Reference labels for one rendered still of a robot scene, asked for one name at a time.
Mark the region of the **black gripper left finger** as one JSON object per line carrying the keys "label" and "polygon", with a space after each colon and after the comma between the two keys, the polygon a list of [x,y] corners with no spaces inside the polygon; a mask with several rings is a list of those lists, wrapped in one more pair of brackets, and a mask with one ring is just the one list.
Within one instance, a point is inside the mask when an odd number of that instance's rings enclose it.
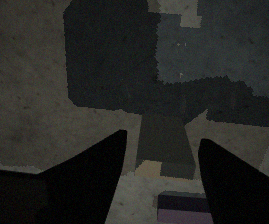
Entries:
{"label": "black gripper left finger", "polygon": [[126,144],[118,130],[39,174],[0,170],[0,224],[105,224]]}

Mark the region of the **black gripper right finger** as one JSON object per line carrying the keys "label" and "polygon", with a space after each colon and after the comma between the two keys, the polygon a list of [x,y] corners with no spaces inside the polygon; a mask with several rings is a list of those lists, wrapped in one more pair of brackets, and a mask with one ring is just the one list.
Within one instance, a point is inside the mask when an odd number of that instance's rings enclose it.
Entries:
{"label": "black gripper right finger", "polygon": [[214,224],[269,224],[269,177],[210,139],[198,150]]}

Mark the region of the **beige domino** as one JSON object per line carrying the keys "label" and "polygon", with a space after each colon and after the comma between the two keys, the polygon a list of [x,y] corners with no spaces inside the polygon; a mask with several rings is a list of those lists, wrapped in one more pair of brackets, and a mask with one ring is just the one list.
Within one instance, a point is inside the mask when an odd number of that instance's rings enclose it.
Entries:
{"label": "beige domino", "polygon": [[134,176],[192,183],[195,169],[182,117],[142,113]]}

